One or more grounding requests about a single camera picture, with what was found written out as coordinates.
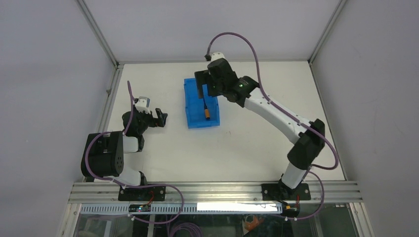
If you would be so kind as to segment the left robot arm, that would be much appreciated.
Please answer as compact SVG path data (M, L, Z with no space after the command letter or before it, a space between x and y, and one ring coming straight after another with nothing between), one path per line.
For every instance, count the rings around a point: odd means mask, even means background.
M156 108L156 117L151 111L128 111L122 115L122 131L89 134L81 161L85 177L116 182L130 187L129 193L136 200L144 200L149 194L147 179L143 172L125 165L124 155L139 153L145 140L143 133L149 127L165 127L168 117Z

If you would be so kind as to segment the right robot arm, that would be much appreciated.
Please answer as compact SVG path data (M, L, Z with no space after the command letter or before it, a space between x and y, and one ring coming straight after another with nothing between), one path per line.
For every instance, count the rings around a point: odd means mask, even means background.
M287 154L289 164L274 193L285 200L293 199L314 159L325 146L324 122L320 119L310 121L280 107L262 91L261 83L249 76L238 77L224 58L211 61L207 69L196 71L194 77L199 98L204 96L204 92L210 97L224 96L229 102L261 116L292 143L293 147Z

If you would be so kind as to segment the orange handle screwdriver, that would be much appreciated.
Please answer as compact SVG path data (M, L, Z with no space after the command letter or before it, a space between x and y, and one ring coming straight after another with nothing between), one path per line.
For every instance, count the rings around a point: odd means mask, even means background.
M204 98L203 98L203 104L204 104L205 118L206 118L206 120L210 120L210 112L208 110L208 106L207 106L206 101L205 101Z

